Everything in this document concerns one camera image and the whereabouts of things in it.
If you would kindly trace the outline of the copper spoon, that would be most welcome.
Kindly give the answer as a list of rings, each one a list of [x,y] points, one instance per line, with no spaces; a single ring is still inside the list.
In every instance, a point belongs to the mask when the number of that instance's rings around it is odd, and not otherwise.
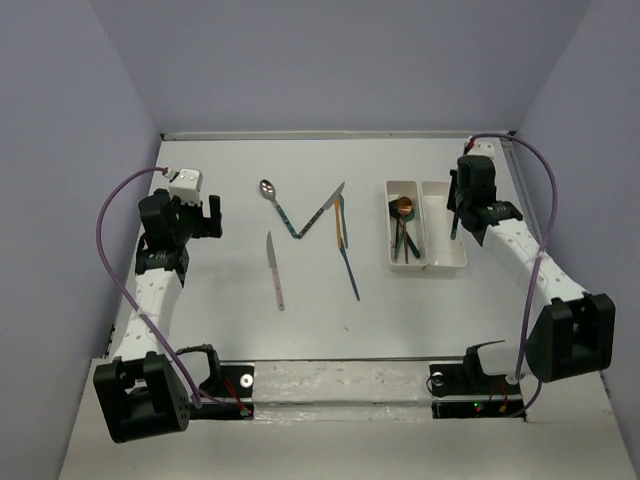
[[[406,196],[402,196],[399,197],[397,199],[398,202],[398,211],[401,215],[401,225],[400,225],[400,241],[399,241],[399,248],[398,248],[398,256],[400,253],[400,249],[401,247],[404,247],[404,259],[405,259],[405,263],[408,263],[408,259],[409,259],[409,254],[408,254],[408,249],[407,249],[407,242],[404,239],[404,231],[403,231],[403,219],[404,217],[411,211],[413,210],[413,202],[409,197]]]

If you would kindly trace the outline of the teal plastic spoon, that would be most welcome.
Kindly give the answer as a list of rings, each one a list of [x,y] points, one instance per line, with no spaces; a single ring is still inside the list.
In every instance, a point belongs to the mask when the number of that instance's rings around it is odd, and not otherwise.
[[[424,247],[422,246],[422,226],[421,226],[421,222],[420,222],[420,217],[418,214],[418,211],[416,209],[411,210],[403,219],[403,235],[404,235],[404,239],[406,240],[405,234],[406,231],[409,231],[413,241],[415,242],[416,246],[419,248],[420,252],[421,252],[421,258],[420,259],[416,259],[412,252],[409,250],[408,245],[407,245],[407,249],[408,251],[412,254],[413,258],[416,260],[423,260],[424,259]]]

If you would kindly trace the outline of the gold spoon teal handle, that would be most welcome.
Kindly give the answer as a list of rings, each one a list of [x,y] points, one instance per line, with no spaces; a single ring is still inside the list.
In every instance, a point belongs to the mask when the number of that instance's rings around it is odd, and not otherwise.
[[[420,259],[421,258],[421,252],[420,252],[419,248],[416,246],[415,242],[413,241],[409,231],[406,231],[405,237],[406,237],[406,242],[407,242],[408,248],[412,252],[413,256],[416,259]]]

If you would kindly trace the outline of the black spoon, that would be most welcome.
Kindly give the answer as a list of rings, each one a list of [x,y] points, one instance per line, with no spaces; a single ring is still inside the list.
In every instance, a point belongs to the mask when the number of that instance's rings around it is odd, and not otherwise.
[[[398,258],[398,248],[400,241],[400,225],[401,225],[401,215],[398,211],[398,202],[396,200],[392,200],[388,204],[389,214],[392,219],[395,220],[395,233],[393,235],[393,243],[392,243],[392,258],[394,261]]]

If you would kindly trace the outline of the silver knife dark handle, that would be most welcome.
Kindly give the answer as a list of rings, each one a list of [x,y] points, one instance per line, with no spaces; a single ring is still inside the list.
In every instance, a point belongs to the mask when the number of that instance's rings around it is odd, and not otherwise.
[[[309,230],[314,226],[317,220],[323,215],[325,211],[327,211],[338,199],[338,197],[342,194],[344,189],[345,182],[342,182],[336,190],[329,196],[329,198],[325,201],[325,203],[315,212],[315,214],[311,217],[311,219],[304,225],[302,230],[298,233],[297,238],[302,239],[306,236]]]

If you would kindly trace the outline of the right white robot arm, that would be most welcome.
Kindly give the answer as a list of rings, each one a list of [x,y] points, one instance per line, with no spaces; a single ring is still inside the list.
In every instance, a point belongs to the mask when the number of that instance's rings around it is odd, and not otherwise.
[[[543,383],[607,369],[612,360],[615,305],[572,280],[529,231],[520,211],[496,197],[491,158],[464,155],[450,172],[447,207],[525,294],[528,321],[522,340],[468,348],[476,358],[460,368],[462,384],[482,392],[497,376],[531,375]]]

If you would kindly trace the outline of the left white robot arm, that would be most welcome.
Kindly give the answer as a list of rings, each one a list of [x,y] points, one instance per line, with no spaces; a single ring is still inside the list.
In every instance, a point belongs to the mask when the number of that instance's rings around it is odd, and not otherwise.
[[[171,318],[184,287],[190,239],[222,234],[220,202],[211,196],[205,217],[197,187],[158,189],[138,204],[143,234],[135,259],[132,312],[112,360],[96,367],[93,384],[116,443],[181,432],[201,395],[222,380],[210,344],[173,350]]]

